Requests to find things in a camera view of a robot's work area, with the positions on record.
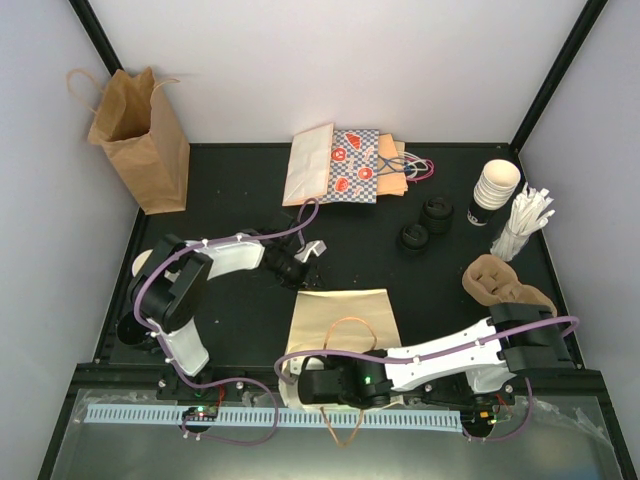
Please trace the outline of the cream paper bag with handles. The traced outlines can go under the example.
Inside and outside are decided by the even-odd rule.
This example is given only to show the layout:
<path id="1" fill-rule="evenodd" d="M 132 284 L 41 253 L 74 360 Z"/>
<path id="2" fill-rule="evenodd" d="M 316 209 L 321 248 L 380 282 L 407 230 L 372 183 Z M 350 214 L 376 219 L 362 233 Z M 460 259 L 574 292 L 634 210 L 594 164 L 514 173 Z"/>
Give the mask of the cream paper bag with handles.
<path id="1" fill-rule="evenodd" d="M 364 353 L 400 345 L 400 334 L 385 289 L 300 291 L 296 296 L 285 352 L 335 349 Z M 303 405 L 296 385 L 302 363 L 303 359 L 297 357 L 284 361 L 277 368 L 292 381 L 278 381 L 284 404 L 291 409 L 321 414 L 336 445 L 341 448 L 350 445 L 365 418 L 364 411 L 335 402 L 327 407 Z M 329 419 L 331 413 L 337 412 L 358 415 L 354 429 L 344 441 L 339 439 Z"/>

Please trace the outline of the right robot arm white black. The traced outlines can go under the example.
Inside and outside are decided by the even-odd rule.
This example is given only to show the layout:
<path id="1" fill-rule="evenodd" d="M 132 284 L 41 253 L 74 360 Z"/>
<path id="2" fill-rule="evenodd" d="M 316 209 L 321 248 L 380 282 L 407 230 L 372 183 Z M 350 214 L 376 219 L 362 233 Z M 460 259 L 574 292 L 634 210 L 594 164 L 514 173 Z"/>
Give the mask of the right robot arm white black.
<path id="1" fill-rule="evenodd" d="M 306 354 L 296 374 L 296 393 L 303 405 L 366 410 L 457 375 L 457 396 L 476 403 L 514 377 L 574 368 L 565 339 L 579 324 L 573 316 L 552 316 L 542 305 L 497 304 L 488 317 L 436 340 L 364 353 L 324 349 Z"/>

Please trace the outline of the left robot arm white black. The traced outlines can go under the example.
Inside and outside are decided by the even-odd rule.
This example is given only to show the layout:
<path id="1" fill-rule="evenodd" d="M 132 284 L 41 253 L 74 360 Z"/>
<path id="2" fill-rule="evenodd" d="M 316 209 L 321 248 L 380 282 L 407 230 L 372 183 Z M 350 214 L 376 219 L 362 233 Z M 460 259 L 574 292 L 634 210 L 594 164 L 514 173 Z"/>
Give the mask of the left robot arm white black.
<path id="1" fill-rule="evenodd" d="M 162 352 L 178 363 L 179 386 L 193 399 L 207 397 L 215 376 L 196 326 L 195 314 L 207 283 L 233 272 L 262 269 L 294 291 L 320 284 L 317 260 L 322 240 L 306 242 L 292 231 L 244 230 L 216 240 L 184 241 L 167 235 L 140 254 L 132 266 L 127 297 L 131 311 L 116 324 L 120 343 Z"/>

